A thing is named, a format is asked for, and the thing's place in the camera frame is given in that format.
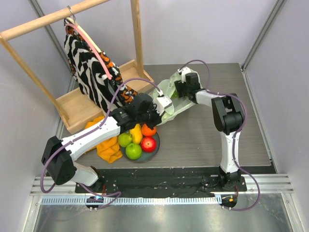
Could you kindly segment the orange fake orange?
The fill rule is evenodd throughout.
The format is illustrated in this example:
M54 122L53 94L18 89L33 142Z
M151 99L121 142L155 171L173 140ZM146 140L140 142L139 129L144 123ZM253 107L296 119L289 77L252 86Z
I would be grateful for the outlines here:
M145 136L145 137L154 136L156 134L156 126L154 126L151 129L146 124L143 124L143 126L141 128L141 132L142 132L143 136Z

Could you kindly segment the yellow fake mango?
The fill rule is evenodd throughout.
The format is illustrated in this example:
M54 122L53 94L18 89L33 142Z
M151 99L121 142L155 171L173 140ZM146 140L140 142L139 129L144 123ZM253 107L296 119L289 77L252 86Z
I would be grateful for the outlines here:
M143 139L143 134L141 132L141 125L136 124L133 129L129 130L129 133L131 134L132 142L136 144L140 144L140 142Z

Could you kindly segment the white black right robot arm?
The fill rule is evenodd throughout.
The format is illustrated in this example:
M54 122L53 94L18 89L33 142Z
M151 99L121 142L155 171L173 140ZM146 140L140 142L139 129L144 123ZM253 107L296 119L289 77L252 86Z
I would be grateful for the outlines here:
M190 69L179 70L181 79L175 81L179 97L195 104L212 108L213 120L221 136L222 159L219 166L218 185L228 191L240 182L239 136L245 114L236 94L214 93L201 87L199 76Z

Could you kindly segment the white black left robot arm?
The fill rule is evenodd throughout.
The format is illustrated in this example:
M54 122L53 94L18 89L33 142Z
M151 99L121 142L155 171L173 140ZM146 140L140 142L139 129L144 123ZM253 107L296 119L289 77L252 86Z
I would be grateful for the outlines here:
M103 181L96 169L80 165L76 160L89 149L134 128L136 124L147 124L153 128L161 122L164 103L169 101L163 94L152 99L141 93L131 103L114 109L110 115L88 129L63 140L56 136L49 138L42 156L44 170L52 177L55 185L74 181L85 185L93 193L99 192Z

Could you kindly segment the green fake grape bunch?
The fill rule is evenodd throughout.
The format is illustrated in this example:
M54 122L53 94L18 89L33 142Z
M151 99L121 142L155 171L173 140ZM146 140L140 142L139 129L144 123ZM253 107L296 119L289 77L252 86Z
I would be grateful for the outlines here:
M178 92L175 90L174 92L173 92L173 94L171 95L171 98L172 99L177 99L177 98L179 98L179 94L178 94Z

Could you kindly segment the green fake apple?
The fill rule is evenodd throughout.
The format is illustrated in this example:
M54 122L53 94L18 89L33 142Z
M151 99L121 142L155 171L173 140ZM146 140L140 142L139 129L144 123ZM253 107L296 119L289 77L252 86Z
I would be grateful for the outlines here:
M142 148L139 144L136 143L130 143L126 147L126 155L131 160L137 160L142 155Z

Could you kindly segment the red fake apple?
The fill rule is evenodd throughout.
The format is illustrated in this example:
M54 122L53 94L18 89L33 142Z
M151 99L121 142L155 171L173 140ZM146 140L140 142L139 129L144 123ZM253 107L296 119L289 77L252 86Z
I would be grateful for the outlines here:
M156 140L151 137L144 137L140 143L143 152L151 153L156 149Z

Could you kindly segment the green fake pear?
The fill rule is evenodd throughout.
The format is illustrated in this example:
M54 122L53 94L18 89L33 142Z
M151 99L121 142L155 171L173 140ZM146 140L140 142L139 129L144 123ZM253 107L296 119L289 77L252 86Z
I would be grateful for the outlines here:
M132 143L132 135L130 133L122 133L118 136L118 143L121 147L127 147Z

